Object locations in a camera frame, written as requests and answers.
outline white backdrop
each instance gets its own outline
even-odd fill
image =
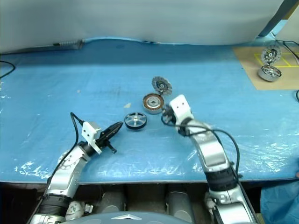
[[[277,34],[276,39],[299,42],[299,6]]]
[[[254,39],[283,0],[1,0],[0,52],[91,37],[223,45]]]

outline blue cloth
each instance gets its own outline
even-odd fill
[[[74,143],[70,112],[102,128],[128,113],[144,112],[142,98],[154,92],[154,76],[172,84],[166,102],[184,94],[196,119],[235,137],[243,180],[288,179],[299,170],[299,105],[293,91],[256,90],[230,46],[99,40],[80,50],[2,60],[17,67],[1,80],[2,182],[45,183],[59,156]],[[118,152],[105,149],[95,156],[81,183],[206,180],[191,141],[163,126],[160,115],[147,116],[142,130],[124,126],[113,137]],[[235,161],[231,141],[220,137]]]
[[[261,213],[266,224],[298,224],[299,181],[264,187]]]

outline disc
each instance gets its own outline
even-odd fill
[[[268,82],[275,82],[281,77],[281,71],[273,66],[264,65],[259,69],[258,75]]]
[[[142,104],[146,112],[157,114],[162,111],[164,99],[159,94],[150,93],[143,98]]]
[[[276,45],[270,45],[262,51],[261,59],[265,64],[277,62],[281,57],[281,50]]]
[[[166,78],[156,76],[151,83],[154,89],[161,95],[170,95],[172,93],[172,86]]]
[[[134,112],[129,113],[125,117],[125,124],[129,129],[141,129],[146,125],[147,117],[143,113]]]

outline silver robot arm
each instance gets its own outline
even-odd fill
[[[90,161],[91,156],[96,153],[101,154],[103,147],[108,146],[114,153],[116,152],[110,145],[109,139],[118,132],[121,126],[122,122],[118,122],[105,131],[101,131],[95,123],[83,123],[82,136],[86,142],[77,144],[64,158],[50,179],[49,187],[30,224],[59,224],[65,221],[65,214],[77,191],[82,170]]]
[[[206,129],[195,126],[211,128],[194,119],[184,95],[173,99],[164,110],[163,116],[176,125],[180,134],[187,133],[198,150],[209,185],[209,194],[215,202],[215,221],[221,224],[257,223],[252,206],[221,143],[211,131],[197,134]]]

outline black cable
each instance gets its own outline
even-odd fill
[[[295,43],[295,44],[297,44],[298,46],[299,46],[299,43],[297,43],[297,42],[295,42],[295,41],[282,41],[282,40],[276,40],[277,42],[278,41],[281,41],[282,43],[283,43],[283,45],[294,55],[294,57],[295,58],[297,58],[298,60],[299,60],[299,56],[298,55],[296,55],[296,53],[295,52],[293,52],[287,45],[286,45],[286,42],[292,42],[292,43]],[[298,100],[298,102],[299,102],[299,90],[297,90],[297,92],[296,92],[296,99]]]
[[[296,55],[296,53],[294,51],[292,51],[286,44],[285,41],[282,42],[283,45],[294,55],[295,58],[297,58],[299,60],[299,56]]]
[[[12,73],[12,72],[15,70],[15,65],[12,64],[12,63],[10,63],[10,62],[6,62],[6,61],[2,61],[2,60],[0,60],[0,62],[2,62],[2,63],[6,63],[6,64],[10,64],[10,65],[13,67],[9,72],[7,72],[7,73],[5,73],[4,75],[0,76],[0,79],[2,79],[2,78],[4,78],[5,76],[8,76],[10,73]]]
[[[297,92],[296,92],[296,99],[297,99],[298,102],[299,102],[299,90],[297,90]]]
[[[295,43],[299,46],[299,43],[295,42],[295,41],[283,41],[283,40],[276,40],[276,41],[281,41],[281,42],[292,42],[292,43]]]
[[[235,139],[228,132],[226,132],[224,130],[221,130],[221,129],[210,129],[208,127],[199,126],[199,125],[174,125],[174,124],[169,124],[169,123],[166,123],[164,121],[163,116],[161,116],[161,121],[164,125],[171,126],[171,127],[198,127],[198,128],[203,128],[204,131],[186,134],[185,137],[190,137],[192,135],[197,135],[197,134],[203,134],[203,133],[206,133],[206,132],[212,132],[215,135],[216,139],[219,141],[219,143],[222,145],[222,147],[223,147],[223,144],[222,144],[219,136],[215,132],[221,132],[221,133],[226,134],[232,140],[232,142],[235,146],[235,149],[236,149],[237,159],[236,159],[235,172],[236,172],[236,176],[238,176],[238,170],[239,170],[239,165],[240,165],[240,149],[239,149],[238,144],[235,141]]]
[[[35,215],[37,209],[39,208],[40,204],[42,203],[43,201],[43,198],[45,197],[46,195],[46,191],[47,189],[49,188],[49,185],[51,183],[51,179],[52,177],[54,176],[54,174],[56,173],[56,171],[59,169],[59,167],[61,166],[61,164],[64,162],[64,160],[66,159],[66,157],[71,153],[71,151],[74,149],[74,147],[78,144],[78,140],[79,140],[79,132],[78,132],[78,127],[77,127],[77,124],[76,124],[76,121],[75,119],[79,122],[80,125],[83,125],[84,121],[79,119],[73,112],[70,113],[71,115],[71,121],[73,122],[73,125],[74,125],[74,128],[75,128],[75,132],[76,132],[76,140],[75,140],[75,143],[74,145],[71,147],[71,149],[64,155],[64,157],[59,161],[59,163],[57,164],[57,166],[55,167],[54,171],[52,172],[51,176],[48,178],[47,180],[47,184],[46,184],[46,188],[45,188],[45,191],[43,193],[43,196],[41,197],[41,199],[39,200],[37,206],[35,207],[34,211],[31,213],[31,216],[29,218],[29,220],[27,221],[27,224],[30,223],[33,215]]]

